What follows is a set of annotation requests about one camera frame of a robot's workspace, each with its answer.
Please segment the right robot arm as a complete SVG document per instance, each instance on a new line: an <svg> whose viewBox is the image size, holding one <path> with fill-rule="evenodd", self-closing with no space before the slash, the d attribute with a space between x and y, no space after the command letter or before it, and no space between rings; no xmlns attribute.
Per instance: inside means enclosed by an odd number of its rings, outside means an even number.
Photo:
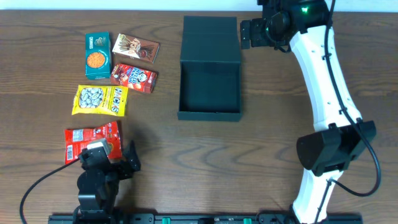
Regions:
<svg viewBox="0 0 398 224"><path fill-rule="evenodd" d="M328 215L326 208L340 177L376 135L353 103L335 50L334 4L325 1L261 0L262 16L242 21L241 47L272 47L293 53L303 73L314 132L298 138L303 176L284 223L354 223L355 215Z"/></svg>

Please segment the teal Chunkies cookie box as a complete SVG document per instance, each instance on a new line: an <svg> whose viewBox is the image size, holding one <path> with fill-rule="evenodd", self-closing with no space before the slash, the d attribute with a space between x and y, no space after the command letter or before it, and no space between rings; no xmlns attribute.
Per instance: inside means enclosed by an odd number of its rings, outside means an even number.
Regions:
<svg viewBox="0 0 398 224"><path fill-rule="evenodd" d="M85 75L89 80L109 78L112 72L109 32L85 35Z"/></svg>

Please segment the black gift box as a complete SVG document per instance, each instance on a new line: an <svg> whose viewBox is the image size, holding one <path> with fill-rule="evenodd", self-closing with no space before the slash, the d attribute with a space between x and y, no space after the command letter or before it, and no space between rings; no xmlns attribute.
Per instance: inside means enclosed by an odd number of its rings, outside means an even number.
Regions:
<svg viewBox="0 0 398 224"><path fill-rule="evenodd" d="M237 19L185 16L178 119L239 121L242 115Z"/></svg>

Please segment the red Hello Panda box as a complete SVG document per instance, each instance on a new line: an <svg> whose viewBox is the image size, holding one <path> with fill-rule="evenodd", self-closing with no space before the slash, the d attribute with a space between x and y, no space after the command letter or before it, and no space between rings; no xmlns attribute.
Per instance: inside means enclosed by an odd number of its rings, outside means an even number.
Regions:
<svg viewBox="0 0 398 224"><path fill-rule="evenodd" d="M152 93L158 73L143 68L117 64L110 75L114 85L121 85L143 93Z"/></svg>

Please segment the brown Pocky box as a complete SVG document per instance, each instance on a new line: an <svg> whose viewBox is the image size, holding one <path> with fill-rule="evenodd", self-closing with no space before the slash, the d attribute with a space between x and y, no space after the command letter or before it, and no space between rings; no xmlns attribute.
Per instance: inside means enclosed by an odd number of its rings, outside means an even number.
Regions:
<svg viewBox="0 0 398 224"><path fill-rule="evenodd" d="M154 63L160 44L151 40L119 34L112 49L113 54Z"/></svg>

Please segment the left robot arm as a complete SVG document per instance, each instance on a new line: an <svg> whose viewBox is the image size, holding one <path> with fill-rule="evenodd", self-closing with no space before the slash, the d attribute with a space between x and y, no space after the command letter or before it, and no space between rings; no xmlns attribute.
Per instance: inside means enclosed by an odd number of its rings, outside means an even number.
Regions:
<svg viewBox="0 0 398 224"><path fill-rule="evenodd" d="M119 223L123 216L114 209L119 183L141 169L134 141L122 158L111 162L108 142L103 138L89 143L78 156L84 173L77 186L80 206L73 212L73 223Z"/></svg>

